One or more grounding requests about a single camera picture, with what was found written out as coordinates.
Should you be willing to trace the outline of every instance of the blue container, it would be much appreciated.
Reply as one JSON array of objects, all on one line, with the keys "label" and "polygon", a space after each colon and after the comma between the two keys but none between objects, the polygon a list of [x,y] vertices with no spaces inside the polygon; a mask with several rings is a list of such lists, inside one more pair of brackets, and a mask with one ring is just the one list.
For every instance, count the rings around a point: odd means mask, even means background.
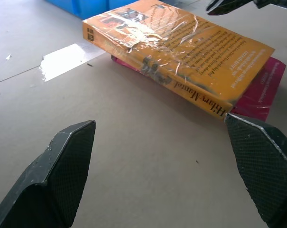
[{"label": "blue container", "polygon": [[137,0],[108,0],[108,1],[109,1],[109,7],[110,7],[109,10],[113,10],[115,8],[136,2]]},{"label": "blue container", "polygon": [[47,0],[82,20],[109,10],[109,0]]}]

